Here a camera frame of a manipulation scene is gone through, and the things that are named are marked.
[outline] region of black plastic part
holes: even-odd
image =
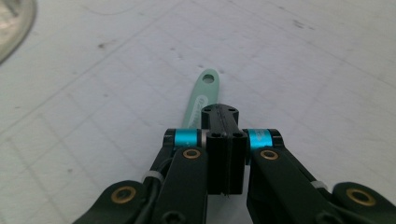
[[[158,152],[157,157],[152,163],[150,170],[157,171],[165,161],[172,158],[175,146],[176,129],[168,129],[163,135],[163,147]]]
[[[332,191],[333,201],[346,210],[358,214],[373,223],[396,223],[396,207],[375,190],[363,185],[346,182],[337,184]],[[348,223],[361,223],[355,217],[344,216]]]
[[[277,159],[265,159],[263,150],[275,152]],[[252,154],[247,208],[255,224],[314,224],[323,212],[341,220],[288,155],[273,147]]]
[[[248,136],[238,128],[238,114],[228,105],[209,105],[202,110],[202,129],[209,130],[209,194],[242,193]]]
[[[113,192],[121,187],[131,187],[135,189],[135,195],[127,203],[114,203],[111,199]],[[98,200],[82,217],[74,224],[128,224],[134,223],[139,215],[140,209],[146,200],[146,188],[135,181],[127,180],[105,189]]]
[[[198,150],[200,156],[186,158],[183,152],[188,149]],[[206,187],[207,153],[199,147],[180,148],[163,183],[151,223],[205,223]]]

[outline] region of white cutting mat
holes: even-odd
[[[395,23],[391,0],[39,0],[0,65],[0,223],[71,223],[140,180],[206,68],[240,128],[396,203]],[[207,223],[251,223],[246,188]]]

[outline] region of blue band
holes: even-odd
[[[271,147],[273,145],[272,136],[268,129],[247,129],[250,140],[250,151],[259,147]]]
[[[198,131],[196,129],[176,129],[175,148],[197,147]]]

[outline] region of screw hole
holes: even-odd
[[[277,158],[279,158],[277,153],[272,150],[264,150],[260,153],[260,155],[262,155],[263,158],[265,158],[269,161],[274,161],[274,160],[277,160]]]
[[[215,78],[212,75],[207,74],[207,75],[204,75],[204,77],[202,78],[202,81],[204,83],[210,84],[215,81]]]
[[[347,189],[346,195],[353,202],[359,203],[364,206],[373,206],[376,204],[375,198],[362,189]]]

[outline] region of mint green handle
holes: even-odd
[[[214,69],[206,69],[195,82],[181,128],[200,128],[202,108],[216,104],[218,96],[219,75]]]

